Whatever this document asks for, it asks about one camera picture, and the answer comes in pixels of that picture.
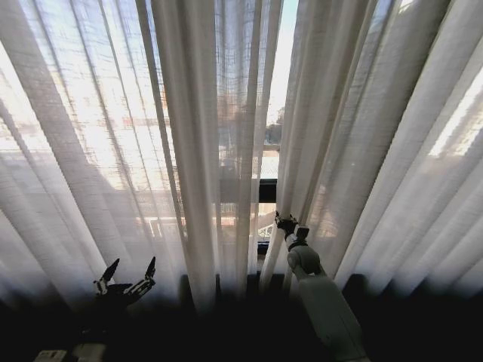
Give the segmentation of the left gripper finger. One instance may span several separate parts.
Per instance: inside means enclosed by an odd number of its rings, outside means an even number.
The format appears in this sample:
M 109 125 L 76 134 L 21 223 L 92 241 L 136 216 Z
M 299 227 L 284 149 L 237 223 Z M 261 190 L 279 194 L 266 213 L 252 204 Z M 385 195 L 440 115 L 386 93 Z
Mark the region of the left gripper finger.
M 139 280 L 137 283 L 134 283 L 124 291 L 126 296 L 144 296 L 152 289 L 152 287 L 155 285 L 155 261 L 156 258 L 153 257 L 146 269 L 143 279 Z
M 109 282 L 111 281 L 115 271 L 118 267 L 120 259 L 117 258 L 101 275 L 101 277 L 93 282 L 96 288 L 96 295 L 103 296 L 108 293 Z

